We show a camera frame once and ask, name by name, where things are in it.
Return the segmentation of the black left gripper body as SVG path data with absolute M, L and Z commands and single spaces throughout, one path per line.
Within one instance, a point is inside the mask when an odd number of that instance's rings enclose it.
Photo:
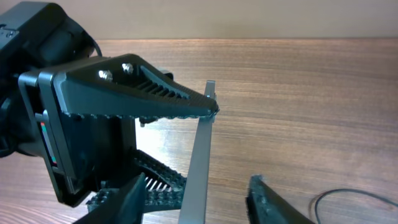
M 19 150 L 43 158 L 57 200 L 76 207 L 116 175 L 136 148 L 136 127 L 132 118 L 64 113 L 55 91 L 57 77 L 66 79 L 46 71 L 19 77 L 30 137 Z

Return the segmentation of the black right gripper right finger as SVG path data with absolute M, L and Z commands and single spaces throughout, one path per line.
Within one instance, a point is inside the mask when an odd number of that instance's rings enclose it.
M 251 224 L 314 224 L 272 190 L 262 175 L 251 176 L 246 207 Z

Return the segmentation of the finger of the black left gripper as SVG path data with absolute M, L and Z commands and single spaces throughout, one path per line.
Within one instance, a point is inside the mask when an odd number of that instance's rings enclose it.
M 87 201 L 88 211 L 105 203 L 141 173 L 145 181 L 146 213 L 181 209 L 187 178 L 145 152 L 133 149 L 124 169 L 116 177 L 102 181 L 99 192 Z
M 53 89 L 66 114 L 174 119 L 212 117 L 220 110 L 214 99 L 134 54 L 86 58 L 56 70 Z

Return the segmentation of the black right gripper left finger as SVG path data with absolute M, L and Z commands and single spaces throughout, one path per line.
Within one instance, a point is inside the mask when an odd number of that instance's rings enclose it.
M 141 224 L 145 199 L 145 175 L 141 173 L 120 189 L 102 189 L 89 201 L 88 214 L 75 224 Z

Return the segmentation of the teal screen smartphone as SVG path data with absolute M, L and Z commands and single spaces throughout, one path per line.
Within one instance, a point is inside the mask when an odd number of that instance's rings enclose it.
M 198 121 L 178 224 L 205 223 L 214 120 L 215 117 L 210 116 Z

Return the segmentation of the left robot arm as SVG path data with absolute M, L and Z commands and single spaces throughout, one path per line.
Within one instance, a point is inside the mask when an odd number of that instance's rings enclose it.
M 140 156 L 136 121 L 217 112 L 138 55 L 103 56 L 58 4 L 22 1 L 1 15 L 1 156 L 41 157 L 64 205 L 122 186 Z

